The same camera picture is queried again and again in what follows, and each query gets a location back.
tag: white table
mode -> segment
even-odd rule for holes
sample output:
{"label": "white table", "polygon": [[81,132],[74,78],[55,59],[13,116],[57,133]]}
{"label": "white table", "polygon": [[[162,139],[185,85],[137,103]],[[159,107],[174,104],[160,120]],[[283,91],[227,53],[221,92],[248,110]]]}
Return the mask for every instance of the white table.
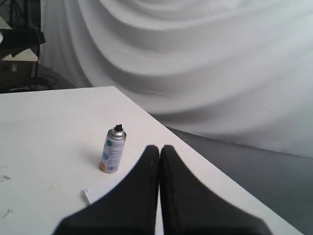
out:
{"label": "white table", "polygon": [[[98,169],[105,135],[120,123],[128,135],[120,169],[105,174]],[[274,235],[301,234],[115,87],[0,95],[0,176],[11,178],[0,183],[0,233],[51,234],[86,206],[84,188],[106,182],[109,191],[148,144],[173,145],[206,186],[264,219]],[[2,219],[8,209],[13,213]]]}
{"label": "white table", "polygon": [[[0,28],[11,28],[5,20],[0,16]],[[27,49],[17,54],[15,57],[8,55],[2,59],[3,61],[29,61],[36,62],[38,61],[38,57],[33,53],[31,49]]]}

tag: spray can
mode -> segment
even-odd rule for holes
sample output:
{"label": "spray can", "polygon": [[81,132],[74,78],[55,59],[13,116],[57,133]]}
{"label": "spray can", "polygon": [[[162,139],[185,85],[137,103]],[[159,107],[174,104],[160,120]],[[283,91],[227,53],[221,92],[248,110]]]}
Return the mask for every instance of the spray can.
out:
{"label": "spray can", "polygon": [[99,168],[105,173],[118,170],[126,141],[126,132],[122,125],[116,125],[108,131]]}

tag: white draped fabric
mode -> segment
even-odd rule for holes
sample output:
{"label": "white draped fabric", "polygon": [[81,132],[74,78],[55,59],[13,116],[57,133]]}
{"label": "white draped fabric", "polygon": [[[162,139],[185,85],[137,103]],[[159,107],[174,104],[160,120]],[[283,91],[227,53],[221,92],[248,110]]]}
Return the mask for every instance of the white draped fabric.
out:
{"label": "white draped fabric", "polygon": [[44,0],[42,14],[41,63],[77,87],[114,85],[166,126],[313,157],[312,0]]}

